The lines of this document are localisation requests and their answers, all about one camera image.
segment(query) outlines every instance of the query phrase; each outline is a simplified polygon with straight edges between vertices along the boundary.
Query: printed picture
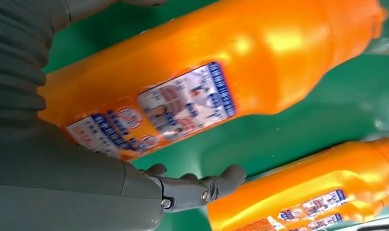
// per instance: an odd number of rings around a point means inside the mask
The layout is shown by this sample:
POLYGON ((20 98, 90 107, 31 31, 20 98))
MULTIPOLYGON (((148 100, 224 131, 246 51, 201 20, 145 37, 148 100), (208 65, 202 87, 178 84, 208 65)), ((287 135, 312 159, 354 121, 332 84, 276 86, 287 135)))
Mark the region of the printed picture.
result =
POLYGON ((227 111, 234 115, 222 72, 218 65, 212 67, 215 76, 206 65, 138 96, 139 105, 165 139, 174 141, 218 123, 228 117, 227 111))
POLYGON ((340 205, 340 198, 336 191, 325 194, 303 204, 304 210, 308 216, 326 211, 340 205))

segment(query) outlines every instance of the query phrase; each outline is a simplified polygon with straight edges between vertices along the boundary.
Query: sticker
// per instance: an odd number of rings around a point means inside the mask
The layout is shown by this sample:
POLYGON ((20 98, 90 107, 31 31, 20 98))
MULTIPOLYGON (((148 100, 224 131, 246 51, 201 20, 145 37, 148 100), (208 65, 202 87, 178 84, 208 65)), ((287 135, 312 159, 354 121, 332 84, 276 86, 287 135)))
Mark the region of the sticker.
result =
POLYGON ((342 216, 338 213, 329 217, 326 217, 324 219, 320 219, 314 222, 311 222, 308 224, 308 230, 309 231, 316 231, 321 230, 325 228, 329 228, 333 225, 342 223, 342 216))
POLYGON ((140 139, 141 143, 146 148, 152 148, 159 144, 160 139, 156 136, 144 136, 140 139))
POLYGON ((215 62, 141 93, 138 103, 168 141, 235 115, 227 83, 215 62))
POLYGON ((118 117, 115 115, 115 113, 112 110, 107 110, 106 113, 123 135, 129 134, 128 130, 124 127, 123 123, 119 121, 118 117))
POLYGON ((66 129, 79 145, 95 152, 119 157, 120 149, 131 149, 102 114, 91 115, 66 129))
POLYGON ((317 197, 303 204, 308 216, 314 216, 320 212, 341 206, 346 201, 342 190, 336 190, 323 196, 317 197))
POLYGON ((339 189, 305 202, 302 206, 298 205, 294 208, 283 210, 280 212, 279 217, 283 220, 314 217, 319 213, 341 206, 345 203, 345 194, 339 189))
POLYGON ((126 129, 138 128, 142 123, 141 114, 131 107, 124 107, 118 110, 117 117, 126 129))

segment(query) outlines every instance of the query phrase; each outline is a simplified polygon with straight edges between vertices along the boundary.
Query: screw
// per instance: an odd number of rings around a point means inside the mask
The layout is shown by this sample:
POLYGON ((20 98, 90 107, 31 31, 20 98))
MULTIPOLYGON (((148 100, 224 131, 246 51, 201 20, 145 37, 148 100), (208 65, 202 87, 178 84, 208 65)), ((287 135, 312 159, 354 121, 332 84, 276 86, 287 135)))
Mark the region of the screw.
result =
POLYGON ((165 208, 165 209, 168 209, 172 206, 172 201, 169 200, 169 199, 163 199, 162 202, 160 203, 160 205, 165 208))
POLYGON ((210 198, 211 196, 209 189, 204 189, 202 192, 202 196, 200 197, 200 201, 202 202, 202 204, 207 205, 207 203, 210 202, 210 198))

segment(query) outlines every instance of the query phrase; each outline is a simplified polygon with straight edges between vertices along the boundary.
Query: white label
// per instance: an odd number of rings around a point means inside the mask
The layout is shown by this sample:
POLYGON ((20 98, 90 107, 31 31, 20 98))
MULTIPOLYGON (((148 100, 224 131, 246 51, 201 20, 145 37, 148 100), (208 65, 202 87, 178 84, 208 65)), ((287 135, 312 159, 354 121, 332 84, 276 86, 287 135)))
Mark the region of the white label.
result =
POLYGON ((100 120, 97 119, 100 118, 101 115, 89 116, 69 125, 66 129, 79 145, 95 152, 119 157, 119 147, 112 140, 118 137, 109 132, 105 133, 110 128, 110 125, 99 123, 100 120))
POLYGON ((321 230, 321 229, 331 227, 331 226, 339 224, 341 222, 342 222, 341 215, 335 214, 335 215, 326 217, 324 219, 320 219, 320 220, 309 223, 308 228, 310 231, 316 231, 316 230, 321 230))
POLYGON ((141 93, 138 102, 169 141, 235 115, 223 73, 215 62, 141 93))

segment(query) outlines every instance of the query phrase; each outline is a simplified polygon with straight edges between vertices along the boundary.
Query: green surface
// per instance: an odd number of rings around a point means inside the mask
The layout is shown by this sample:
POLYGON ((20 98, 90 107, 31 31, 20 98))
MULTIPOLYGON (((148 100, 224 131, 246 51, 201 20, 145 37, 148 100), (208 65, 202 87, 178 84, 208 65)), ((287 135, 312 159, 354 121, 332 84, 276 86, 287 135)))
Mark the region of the green surface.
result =
MULTIPOLYGON (((120 3, 59 32, 45 71, 211 2, 171 0, 156 8, 120 3)), ((168 176, 178 177, 187 172, 199 176, 220 174, 230 164, 241 164, 252 176, 378 130, 389 131, 389 56, 364 55, 332 70, 308 98, 278 115, 234 120, 136 160, 134 165, 148 168, 163 163, 169 169, 168 176)), ((210 228, 205 212, 192 210, 167 214, 159 230, 210 228)))

